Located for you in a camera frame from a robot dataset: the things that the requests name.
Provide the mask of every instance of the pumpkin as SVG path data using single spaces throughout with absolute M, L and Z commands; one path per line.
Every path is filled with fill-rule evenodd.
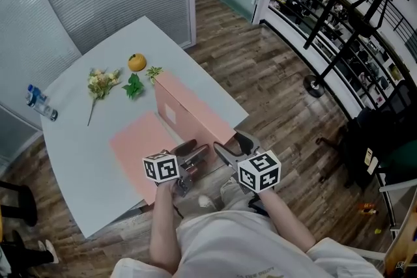
M 129 69 L 133 72 L 143 70 L 146 66 L 146 58 L 141 53 L 130 56 L 128 61 Z

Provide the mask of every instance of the person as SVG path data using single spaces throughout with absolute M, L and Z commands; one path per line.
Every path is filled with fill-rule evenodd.
M 38 241 L 39 250 L 27 249 L 23 244 L 0 244 L 0 275 L 25 273 L 33 266 L 58 264 L 59 259 L 54 246 L 49 240 L 45 244 Z
M 316 243 L 272 189 L 260 192 L 270 218 L 252 212 L 234 179 L 221 188 L 225 208 L 184 219 L 175 230 L 172 182 L 158 186 L 153 211 L 151 264 L 124 258 L 111 278 L 382 278 L 354 251 L 325 238 Z M 201 206 L 213 207 L 206 199 Z

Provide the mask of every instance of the person's right arm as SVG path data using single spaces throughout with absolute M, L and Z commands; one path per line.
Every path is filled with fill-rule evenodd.
M 316 244 L 313 234 L 297 219 L 272 188 L 258 195 L 281 237 L 296 245 L 303 252 L 307 252 Z

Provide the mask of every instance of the person's left arm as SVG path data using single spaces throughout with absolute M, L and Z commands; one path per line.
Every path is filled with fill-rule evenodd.
M 177 180 L 159 184 L 152 218 L 151 264 L 173 275 L 181 260 L 174 225 L 173 191 Z

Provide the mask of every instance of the table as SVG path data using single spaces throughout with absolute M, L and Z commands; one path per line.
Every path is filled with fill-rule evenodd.
M 121 86 L 131 72 L 129 56 L 142 53 L 147 67 L 162 66 L 192 89 L 214 112 L 234 128 L 247 112 L 146 17 L 140 18 L 105 39 L 65 70 L 46 90 L 50 105 L 59 112 L 51 122 L 42 117 L 42 129 L 51 166 L 63 197 L 78 227 L 87 238 L 142 200 L 119 167 L 109 140 L 146 111 L 155 111 L 153 86 L 138 73 L 145 92 L 127 98 Z M 122 84 L 97 101 L 87 127 L 91 97 L 87 77 L 90 68 L 113 71 L 123 68 Z

